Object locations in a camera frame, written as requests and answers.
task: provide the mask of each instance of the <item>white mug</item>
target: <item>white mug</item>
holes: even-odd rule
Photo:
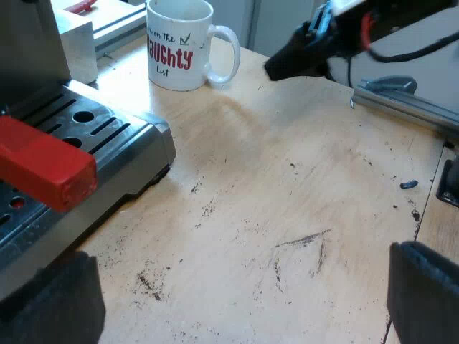
[[[147,4],[148,76],[158,86],[176,91],[201,87],[206,80],[229,82],[237,73],[240,46],[228,27],[212,24],[214,9],[204,0],[150,0]],[[221,76],[209,62],[210,42],[223,34],[232,43],[235,62]]]

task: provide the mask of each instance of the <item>hole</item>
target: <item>hole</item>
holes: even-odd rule
[[[14,197],[10,202],[9,205],[13,209],[20,209],[25,205],[26,201],[22,197]]]
[[[81,140],[78,138],[65,138],[62,141],[67,142],[69,145],[72,145],[76,148],[79,148],[82,145]]]
[[[454,144],[451,143],[450,141],[445,141],[445,145],[444,145],[446,148],[449,148],[449,149],[454,149]]]
[[[103,128],[105,128],[107,125],[109,125],[110,123],[112,123],[114,120],[116,120],[116,117],[112,117],[112,118],[110,118],[109,120],[106,120],[104,123],[102,123],[101,125],[99,125],[96,129],[94,129],[93,131],[91,131],[91,135],[97,135]]]
[[[73,115],[73,120],[78,123],[87,123],[94,119],[93,113],[89,111],[78,111]]]
[[[123,130],[125,130],[129,125],[131,125],[130,123],[125,123],[123,124],[122,126],[120,126],[115,132],[111,133],[107,138],[105,138],[105,140],[103,140],[102,142],[100,142],[98,145],[96,145],[93,149],[91,149],[88,153],[89,154],[94,154],[95,152],[97,152],[98,150],[100,150],[104,145],[106,145],[107,143],[109,143],[112,139],[114,139],[119,133],[121,133]]]
[[[21,120],[26,120],[26,119],[30,118],[31,116],[33,116],[36,113],[38,113],[39,111],[45,109],[47,106],[50,106],[52,103],[54,103],[56,100],[59,100],[62,97],[64,97],[64,95],[62,93],[56,95],[55,97],[53,97],[52,99],[47,101],[45,104],[39,106],[37,109],[33,110],[31,113],[25,115],[23,118],[21,118]]]
[[[0,226],[8,222],[11,218],[11,215],[5,214],[2,217],[0,217]]]
[[[73,104],[74,102],[76,102],[77,100],[76,99],[72,99],[68,102],[66,102],[63,106],[57,108],[56,110],[54,110],[52,113],[50,113],[49,115],[45,116],[44,118],[42,118],[41,120],[39,120],[38,122],[36,122],[35,124],[33,124],[32,127],[38,127],[40,126],[41,124],[43,124],[44,122],[46,122],[47,120],[49,120],[52,116],[60,113],[61,111],[65,110],[66,108],[68,108],[69,106],[71,106],[71,104]]]
[[[53,127],[51,127],[50,129],[48,129],[46,134],[50,134],[53,131],[56,131],[57,129],[59,129],[60,127],[62,127],[62,124],[58,123],[58,124],[54,125]]]

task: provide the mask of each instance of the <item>checkbox icon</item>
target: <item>checkbox icon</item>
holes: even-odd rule
[[[191,32],[188,36],[180,36],[180,45],[189,45],[190,36],[191,36]]]

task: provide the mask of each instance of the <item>wooden table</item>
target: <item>wooden table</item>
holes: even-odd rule
[[[213,44],[228,70],[231,47]],[[389,245],[435,200],[443,138],[351,109],[352,90],[325,79],[270,82],[245,49],[230,84],[192,92],[148,81],[145,39],[111,57],[100,91],[166,118],[177,158],[82,246],[99,261],[100,342],[383,342]],[[420,237],[439,220],[427,206]]]

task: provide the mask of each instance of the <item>mug handle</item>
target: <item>mug handle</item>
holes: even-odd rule
[[[237,70],[239,69],[239,63],[241,61],[241,47],[239,45],[239,40],[234,31],[232,31],[229,27],[223,27],[220,25],[211,25],[207,32],[207,37],[210,40],[216,34],[223,34],[232,44],[232,49],[235,54],[235,62],[232,66],[232,71],[226,76],[218,75],[216,72],[212,70],[212,66],[210,62],[207,63],[207,79],[217,84],[224,84],[229,82],[233,77],[235,77]]]

